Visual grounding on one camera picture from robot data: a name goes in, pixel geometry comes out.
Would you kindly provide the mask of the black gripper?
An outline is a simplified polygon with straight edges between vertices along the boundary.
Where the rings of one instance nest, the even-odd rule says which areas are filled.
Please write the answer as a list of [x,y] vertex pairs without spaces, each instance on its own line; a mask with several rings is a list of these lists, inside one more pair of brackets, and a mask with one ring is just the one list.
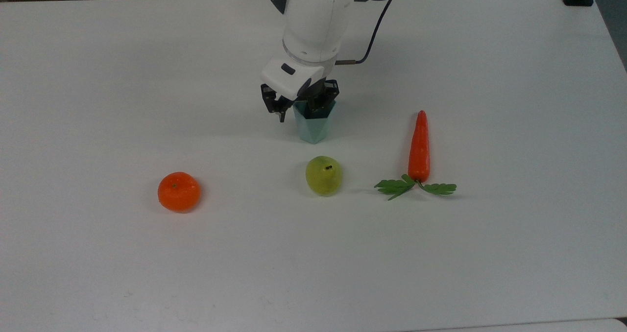
[[267,84],[261,85],[262,100],[269,113],[279,115],[279,122],[285,122],[286,112],[295,108],[298,102],[304,102],[301,114],[308,118],[328,118],[335,107],[335,99],[339,94],[336,80],[321,79],[304,86],[296,93],[296,98],[289,99],[278,95]]

